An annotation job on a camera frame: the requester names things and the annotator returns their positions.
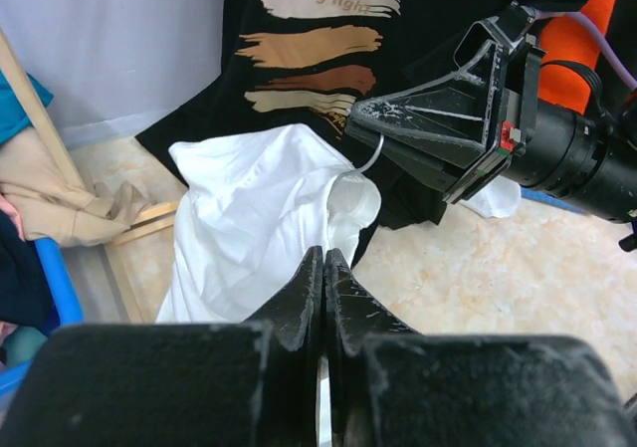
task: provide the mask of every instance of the blue plastic basket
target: blue plastic basket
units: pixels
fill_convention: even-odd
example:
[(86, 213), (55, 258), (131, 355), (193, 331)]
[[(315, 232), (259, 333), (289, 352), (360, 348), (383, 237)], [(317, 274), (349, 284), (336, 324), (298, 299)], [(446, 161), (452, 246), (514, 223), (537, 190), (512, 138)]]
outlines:
[[(84, 315), (58, 244), (49, 238), (43, 238), (37, 240), (35, 245), (54, 303), (49, 318), (40, 328), (44, 335), (49, 335), (60, 326), (81, 323)], [(8, 407), (30, 364), (31, 362), (23, 362), (0, 373), (0, 411)]]

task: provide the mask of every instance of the shirt graphic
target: shirt graphic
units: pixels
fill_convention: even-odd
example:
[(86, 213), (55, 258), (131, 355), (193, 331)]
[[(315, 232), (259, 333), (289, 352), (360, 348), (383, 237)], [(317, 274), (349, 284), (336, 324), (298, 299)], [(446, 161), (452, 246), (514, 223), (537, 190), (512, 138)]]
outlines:
[[(282, 69), (273, 78), (245, 92), (245, 99), (256, 112), (283, 109), (309, 109), (326, 119), (341, 136), (346, 118), (357, 97), (376, 84), (371, 69), (362, 65), (338, 63), (342, 56), (374, 53), (382, 46), (377, 29), (361, 25), (360, 17), (370, 21), (400, 15), (400, 0), (261, 0), (268, 13), (278, 19), (330, 19), (330, 26), (294, 34), (244, 34), (245, 47), (237, 56), (249, 58), (255, 68)], [(347, 18), (355, 16), (356, 23)], [(333, 27), (334, 18), (342, 24)], [(333, 67), (317, 68), (333, 63)]]

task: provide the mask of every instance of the wall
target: wall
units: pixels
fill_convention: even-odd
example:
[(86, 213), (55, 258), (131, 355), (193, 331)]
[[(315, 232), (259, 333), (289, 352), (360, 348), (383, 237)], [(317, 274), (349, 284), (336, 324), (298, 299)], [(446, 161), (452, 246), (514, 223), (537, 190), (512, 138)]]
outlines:
[(222, 0), (0, 0), (67, 146), (133, 134), (214, 80)]

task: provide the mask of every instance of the floor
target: floor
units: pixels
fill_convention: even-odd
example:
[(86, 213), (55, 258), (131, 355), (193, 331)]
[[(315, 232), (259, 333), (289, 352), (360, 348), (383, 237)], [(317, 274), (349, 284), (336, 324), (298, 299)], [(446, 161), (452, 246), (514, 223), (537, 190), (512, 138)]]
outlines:
[[(124, 179), (151, 201), (180, 185), (132, 138), (72, 157), (111, 188)], [(637, 391), (637, 256), (619, 250), (625, 226), (523, 201), (512, 218), (485, 220), (451, 206), (439, 227), (379, 230), (355, 270), (395, 315), (425, 334), (566, 334), (591, 343), (622, 397)], [(151, 322), (170, 281), (170, 230), (125, 245), (126, 264)], [(65, 257), (89, 321), (126, 322), (100, 248)]]

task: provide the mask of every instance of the beige cloth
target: beige cloth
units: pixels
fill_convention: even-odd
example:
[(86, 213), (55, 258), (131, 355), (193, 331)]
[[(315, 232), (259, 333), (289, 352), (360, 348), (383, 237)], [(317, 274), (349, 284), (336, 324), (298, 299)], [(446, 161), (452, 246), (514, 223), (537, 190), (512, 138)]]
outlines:
[(148, 205), (130, 183), (112, 196), (69, 185), (34, 128), (0, 146), (0, 193), (18, 209), (27, 240), (50, 237), (61, 246), (98, 245), (123, 233)]

